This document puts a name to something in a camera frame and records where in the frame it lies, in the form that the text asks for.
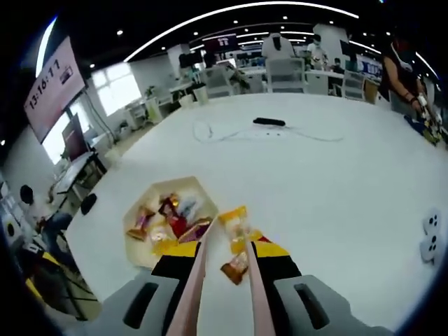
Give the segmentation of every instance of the black shirt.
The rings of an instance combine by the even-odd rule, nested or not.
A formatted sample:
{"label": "black shirt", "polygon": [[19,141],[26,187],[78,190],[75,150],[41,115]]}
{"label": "black shirt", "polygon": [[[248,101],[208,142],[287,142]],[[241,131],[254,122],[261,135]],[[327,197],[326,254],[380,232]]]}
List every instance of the black shirt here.
{"label": "black shirt", "polygon": [[[413,71],[405,70],[401,67],[400,60],[397,58],[397,55],[392,50],[392,45],[389,44],[386,48],[386,50],[383,52],[383,77],[381,79],[381,84],[379,86],[379,93],[381,96],[383,96],[387,101],[390,101],[389,99],[389,90],[395,91],[395,89],[392,87],[391,81],[389,79],[389,74],[387,73],[386,65],[384,64],[384,58],[388,57],[392,60],[392,62],[397,66],[397,72],[398,72],[398,80],[404,85],[404,87],[411,92],[414,96],[418,96],[418,90],[417,90],[417,71],[415,69],[415,64],[412,65]],[[397,95],[399,98],[401,98],[404,102],[407,102],[404,97],[401,97],[398,93]]]}

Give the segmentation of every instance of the gray gripper base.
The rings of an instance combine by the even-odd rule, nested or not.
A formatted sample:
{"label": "gray gripper base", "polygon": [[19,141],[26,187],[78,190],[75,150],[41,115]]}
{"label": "gray gripper base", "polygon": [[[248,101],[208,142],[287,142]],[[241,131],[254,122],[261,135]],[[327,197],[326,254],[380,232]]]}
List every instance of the gray gripper base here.
{"label": "gray gripper base", "polygon": [[[393,335],[388,329],[369,327],[353,317],[349,302],[315,276],[276,280],[274,285],[288,314],[292,336]],[[320,323],[315,322],[313,325],[299,292],[307,293],[307,301],[323,317]]]}
{"label": "gray gripper base", "polygon": [[[134,280],[104,301],[101,314],[91,322],[82,323],[78,328],[65,332],[69,336],[161,336],[165,314],[178,279],[151,275],[143,270]],[[133,328],[125,323],[125,317],[138,294],[146,284],[152,284],[155,292],[144,312],[140,326]]]}

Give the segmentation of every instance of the white shirt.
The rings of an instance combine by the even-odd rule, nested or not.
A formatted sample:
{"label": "white shirt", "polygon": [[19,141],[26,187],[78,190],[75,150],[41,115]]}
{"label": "white shirt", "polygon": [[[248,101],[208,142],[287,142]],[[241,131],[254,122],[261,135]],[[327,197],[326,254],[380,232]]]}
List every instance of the white shirt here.
{"label": "white shirt", "polygon": [[323,64],[327,59],[327,53],[319,45],[315,45],[314,43],[311,43],[308,45],[307,51],[311,52],[311,63],[313,65],[315,63]]}
{"label": "white shirt", "polygon": [[[277,50],[274,46],[274,37],[280,37],[280,50]],[[291,42],[276,33],[271,34],[263,41],[261,54],[269,60],[284,60],[295,57],[294,48]]]}
{"label": "white shirt", "polygon": [[48,220],[56,211],[52,208],[51,204],[47,203],[47,200],[40,196],[34,195],[34,202],[32,205],[28,206],[28,210],[26,212],[27,217],[29,218],[29,224],[36,228],[36,224],[41,221],[41,219]]}

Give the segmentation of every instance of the ceiling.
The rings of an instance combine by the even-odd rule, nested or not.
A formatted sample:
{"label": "ceiling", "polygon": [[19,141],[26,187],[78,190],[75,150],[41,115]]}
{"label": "ceiling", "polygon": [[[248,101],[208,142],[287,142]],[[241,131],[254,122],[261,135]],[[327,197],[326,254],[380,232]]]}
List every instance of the ceiling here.
{"label": "ceiling", "polygon": [[[1,23],[2,31],[7,33],[5,39],[8,52],[1,69],[3,96],[0,105],[0,138],[6,139],[7,145],[11,144],[26,125],[22,103],[34,81],[34,66],[43,31],[53,17],[58,15],[45,58],[51,56],[64,37],[69,35],[78,65],[89,76],[91,64],[95,64],[95,70],[121,62],[138,47],[179,23],[210,11],[241,4],[240,1],[226,1],[225,4],[215,1],[179,2],[127,0],[125,3],[111,1],[104,5],[103,1],[71,1],[73,5],[61,8],[60,2],[44,1],[39,5],[27,5],[26,11],[20,4],[12,4],[9,17],[12,18],[10,22],[16,24],[11,26]],[[272,32],[283,25],[286,30],[311,32],[316,23],[329,21],[346,28],[352,34],[353,41],[367,46],[373,44],[375,48],[381,49],[388,41],[386,32],[391,31],[397,22],[406,22],[415,32],[416,49],[445,81],[444,46],[437,45],[437,37],[431,34],[442,30],[442,10],[437,12],[434,8],[417,6],[409,1],[402,5],[392,0],[385,3],[377,0],[313,3],[349,11],[360,18],[306,6],[273,5],[231,10],[173,31],[148,46],[131,61],[163,53],[162,47],[168,49],[180,43],[196,46],[204,36],[224,30],[236,34],[247,34],[245,28],[249,32]],[[426,18],[431,18],[430,24],[424,22]],[[120,29],[123,34],[118,36],[116,32]],[[253,39],[251,36],[239,42]],[[8,146],[0,147],[0,155],[7,149]]]}

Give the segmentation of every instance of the computer monitor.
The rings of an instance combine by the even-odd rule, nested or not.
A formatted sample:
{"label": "computer monitor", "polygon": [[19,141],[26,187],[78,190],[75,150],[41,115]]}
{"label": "computer monitor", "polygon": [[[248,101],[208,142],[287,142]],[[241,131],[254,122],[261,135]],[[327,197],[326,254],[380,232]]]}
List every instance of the computer monitor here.
{"label": "computer monitor", "polygon": [[77,114],[70,119],[69,124],[62,131],[62,137],[64,138],[65,149],[70,161],[74,161],[89,151]]}

